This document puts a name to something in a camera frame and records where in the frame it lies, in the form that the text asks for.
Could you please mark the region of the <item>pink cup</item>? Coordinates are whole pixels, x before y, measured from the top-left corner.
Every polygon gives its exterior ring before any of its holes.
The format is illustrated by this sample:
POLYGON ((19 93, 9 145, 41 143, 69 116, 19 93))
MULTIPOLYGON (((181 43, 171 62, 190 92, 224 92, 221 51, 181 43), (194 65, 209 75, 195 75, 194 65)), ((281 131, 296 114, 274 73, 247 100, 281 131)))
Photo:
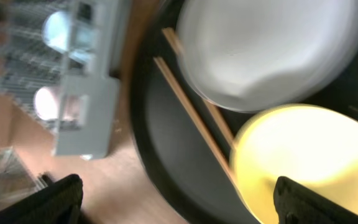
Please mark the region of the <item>pink cup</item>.
MULTIPOLYGON (((61 96, 62 89, 59 86, 44 86, 37 90, 33 99, 36 115, 44 121, 58 119, 61 96)), ((87 101, 86 95, 66 95, 62 120, 79 120, 87 101)))

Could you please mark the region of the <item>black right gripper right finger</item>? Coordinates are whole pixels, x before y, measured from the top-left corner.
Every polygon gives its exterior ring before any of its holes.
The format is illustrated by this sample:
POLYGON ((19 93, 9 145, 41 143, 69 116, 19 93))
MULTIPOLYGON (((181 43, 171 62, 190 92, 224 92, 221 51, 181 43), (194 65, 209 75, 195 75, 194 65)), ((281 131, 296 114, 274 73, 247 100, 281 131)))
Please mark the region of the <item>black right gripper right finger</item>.
POLYGON ((358 215, 280 176, 273 191, 279 224, 358 224, 358 215))

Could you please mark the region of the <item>light blue cup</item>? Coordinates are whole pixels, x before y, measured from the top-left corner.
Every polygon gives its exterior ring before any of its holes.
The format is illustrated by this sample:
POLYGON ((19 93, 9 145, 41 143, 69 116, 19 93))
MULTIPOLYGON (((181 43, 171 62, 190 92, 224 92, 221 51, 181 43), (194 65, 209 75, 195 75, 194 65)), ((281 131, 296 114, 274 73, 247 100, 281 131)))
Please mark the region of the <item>light blue cup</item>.
MULTIPOLYGON (((61 54, 68 51, 70 17, 71 14, 68 11, 54 12, 46 18, 42 27, 44 44, 61 54)), ((69 53, 69 57, 78 63, 86 63, 91 57, 93 38, 93 27, 89 22, 79 20, 74 41, 71 43, 73 50, 69 53)))

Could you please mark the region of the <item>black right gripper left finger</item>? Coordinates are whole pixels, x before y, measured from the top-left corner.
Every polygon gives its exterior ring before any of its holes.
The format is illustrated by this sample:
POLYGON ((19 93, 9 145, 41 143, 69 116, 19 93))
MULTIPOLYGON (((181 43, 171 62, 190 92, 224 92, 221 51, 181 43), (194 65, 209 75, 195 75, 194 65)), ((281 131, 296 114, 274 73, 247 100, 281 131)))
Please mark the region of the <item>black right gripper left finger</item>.
POLYGON ((78 223, 83 181, 70 174, 0 211, 0 224, 78 223))

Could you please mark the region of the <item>grey round plate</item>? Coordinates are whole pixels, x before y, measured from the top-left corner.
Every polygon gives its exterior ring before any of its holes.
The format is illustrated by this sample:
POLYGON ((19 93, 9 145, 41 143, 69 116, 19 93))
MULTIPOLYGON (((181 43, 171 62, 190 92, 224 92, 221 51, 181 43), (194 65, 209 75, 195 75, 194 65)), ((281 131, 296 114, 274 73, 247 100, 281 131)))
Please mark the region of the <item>grey round plate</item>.
POLYGON ((301 101, 342 73, 358 52, 358 0, 185 1, 177 36, 187 84, 253 113, 301 101))

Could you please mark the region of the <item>wooden chopstick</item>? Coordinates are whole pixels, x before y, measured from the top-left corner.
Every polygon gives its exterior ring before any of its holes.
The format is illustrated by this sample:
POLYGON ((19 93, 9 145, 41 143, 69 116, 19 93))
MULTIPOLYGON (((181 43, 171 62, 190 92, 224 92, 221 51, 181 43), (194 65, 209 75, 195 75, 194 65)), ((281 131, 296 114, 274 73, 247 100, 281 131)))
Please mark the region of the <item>wooden chopstick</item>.
MULTIPOLYGON (((179 57, 183 55, 183 47, 174 31, 173 28, 167 27, 161 29, 162 34, 165 36, 166 40, 170 44, 172 50, 175 54, 179 57)), ((234 143, 234 135, 229 129, 228 124, 226 123, 225 119, 223 118, 221 112, 218 110, 218 107, 212 104, 210 101, 203 99, 203 103, 207 107, 209 113, 213 117, 215 123, 217 124, 221 134, 224 136, 227 143, 232 146, 234 143)))
POLYGON ((231 184, 236 188, 237 187, 236 179, 234 178, 234 174, 229 168, 229 165, 225 160, 220 147, 218 146, 217 142, 213 138, 213 135, 210 133, 209 129, 207 128, 203 120, 201 119, 201 116, 198 114, 197 110, 193 107, 191 101, 189 100, 185 92, 182 90, 180 84, 177 82, 173 73, 170 71, 168 65, 166 64, 166 62, 162 57, 154 57, 153 60, 155 64, 158 66, 158 69, 162 72, 164 78, 170 85, 171 89, 179 99, 180 103, 188 113, 192 122, 197 127, 198 131, 200 132, 203 139, 207 143, 214 157, 216 158, 219 165, 221 166, 226 176, 230 180, 231 184))

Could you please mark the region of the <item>yellow bowl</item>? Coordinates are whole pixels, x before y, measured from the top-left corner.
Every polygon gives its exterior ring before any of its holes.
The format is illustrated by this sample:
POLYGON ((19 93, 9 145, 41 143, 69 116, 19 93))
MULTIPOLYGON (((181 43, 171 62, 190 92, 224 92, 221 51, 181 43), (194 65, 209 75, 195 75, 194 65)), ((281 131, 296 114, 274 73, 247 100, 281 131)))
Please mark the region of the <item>yellow bowl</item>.
POLYGON ((281 176, 358 215, 358 121, 336 111, 292 104, 253 116, 237 133, 230 166, 258 222, 278 222, 273 189, 281 176))

